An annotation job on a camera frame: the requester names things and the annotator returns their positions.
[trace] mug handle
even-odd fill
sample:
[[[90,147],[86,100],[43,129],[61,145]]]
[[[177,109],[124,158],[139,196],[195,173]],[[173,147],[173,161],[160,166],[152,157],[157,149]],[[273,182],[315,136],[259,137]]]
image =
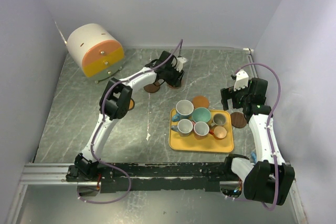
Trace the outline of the mug handle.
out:
[[[171,129],[172,131],[179,132],[179,128],[177,128],[177,125],[173,125],[173,126],[171,126],[170,129]]]
[[[173,117],[172,117],[173,122],[177,122],[179,120],[180,120],[180,114],[176,113],[175,115],[173,115]]]

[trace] white wall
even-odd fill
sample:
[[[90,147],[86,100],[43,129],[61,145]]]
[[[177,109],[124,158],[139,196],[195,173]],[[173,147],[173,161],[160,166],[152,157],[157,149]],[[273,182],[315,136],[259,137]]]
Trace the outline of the white wall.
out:
[[[281,0],[45,0],[68,38],[96,22],[124,46],[255,47]]]
[[[334,223],[336,206],[336,0],[282,0],[261,37],[255,62],[273,67],[282,83],[275,131],[290,160],[310,223]],[[271,80],[268,104],[277,86]]]
[[[42,0],[0,0],[0,223],[35,155],[65,56]]]

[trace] purple cable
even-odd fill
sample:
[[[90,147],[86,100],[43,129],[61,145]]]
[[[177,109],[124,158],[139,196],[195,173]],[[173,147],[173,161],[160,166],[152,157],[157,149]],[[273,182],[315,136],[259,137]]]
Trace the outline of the purple cable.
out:
[[[249,64],[246,64],[244,66],[242,66],[241,68],[239,68],[235,74],[237,74],[239,72],[240,69],[244,68],[244,67],[247,67],[247,66],[250,66],[250,65],[258,65],[258,66],[262,66],[264,68],[267,68],[268,70],[270,70],[273,75],[275,76],[275,78],[277,79],[277,82],[278,82],[278,96],[277,96],[277,100],[273,106],[273,108],[271,109],[271,112],[269,113],[268,117],[267,117],[267,121],[266,121],[266,129],[267,129],[267,136],[268,136],[268,141],[269,141],[269,144],[271,146],[271,150],[272,150],[272,153],[275,153],[275,148],[274,148],[274,145],[273,145],[273,142],[272,142],[272,136],[271,136],[271,131],[269,129],[269,122],[271,120],[271,117],[273,115],[273,112],[275,110],[275,108],[277,107],[278,105],[278,102],[280,100],[280,94],[281,94],[281,85],[280,85],[280,80],[279,80],[279,77],[278,75],[275,73],[275,71],[273,69],[271,69],[269,66],[265,65],[265,64],[262,64],[262,63],[249,63]],[[277,156],[276,155],[273,155],[273,159],[274,159],[274,168],[275,168],[275,174],[274,174],[274,177],[275,177],[275,192],[274,192],[274,200],[273,200],[273,203],[271,205],[271,207],[268,207],[264,202],[262,202],[263,206],[269,210],[269,211],[273,211],[277,205],[277,201],[278,201],[278,195],[279,195],[279,176],[278,176],[278,173],[279,173],[279,168],[278,168],[278,160],[277,160]]]
[[[174,51],[168,56],[167,59],[165,59],[161,64],[157,65],[156,67],[150,69],[150,70],[147,70],[143,73],[138,73],[136,74],[135,76],[132,76],[131,78],[129,78],[128,80],[124,80],[124,81],[118,81],[116,82],[114,85],[112,85],[112,87],[110,87],[110,89],[106,92],[105,96],[104,96],[104,99],[103,99],[103,103],[102,103],[102,108],[101,108],[101,114],[103,115],[103,118],[102,118],[102,121],[101,123],[99,124],[99,126],[97,127],[97,130],[95,131],[94,135],[93,135],[93,138],[92,138],[92,141],[91,141],[91,146],[90,146],[90,150],[91,150],[91,154],[93,155],[93,157],[101,164],[103,165],[106,165],[108,167],[111,167],[112,169],[116,169],[122,173],[124,173],[129,181],[129,186],[128,186],[128,189],[126,191],[125,194],[123,194],[122,196],[120,196],[119,198],[117,199],[114,199],[114,200],[110,200],[110,201],[92,201],[92,200],[85,200],[84,198],[82,198],[80,195],[79,195],[79,191],[77,190],[77,196],[78,196],[78,199],[83,201],[83,202],[86,202],[86,203],[91,203],[91,204],[109,204],[109,203],[113,203],[113,202],[116,202],[118,200],[121,200],[123,199],[124,197],[126,197],[126,195],[130,192],[131,190],[131,185],[132,185],[132,180],[131,180],[131,177],[127,174],[127,172],[125,172],[124,170],[114,166],[114,165],[111,165],[111,164],[108,164],[104,161],[102,161],[99,157],[97,157],[94,153],[94,150],[93,150],[93,145],[94,145],[94,141],[98,135],[98,132],[100,130],[100,128],[102,127],[103,123],[105,122],[105,104],[106,104],[106,99],[107,97],[110,95],[110,93],[112,92],[112,90],[119,84],[123,83],[123,82],[127,82],[127,81],[131,81],[131,80],[134,80],[135,78],[141,76],[142,74],[145,74],[145,73],[148,73],[148,72],[152,72],[156,69],[158,69],[159,67],[163,66],[164,64],[166,64],[169,59],[174,55],[174,53],[178,50],[178,48],[180,48],[180,50],[182,49],[182,43],[183,43],[183,40],[181,39],[179,44],[177,45],[177,47],[174,49]]]

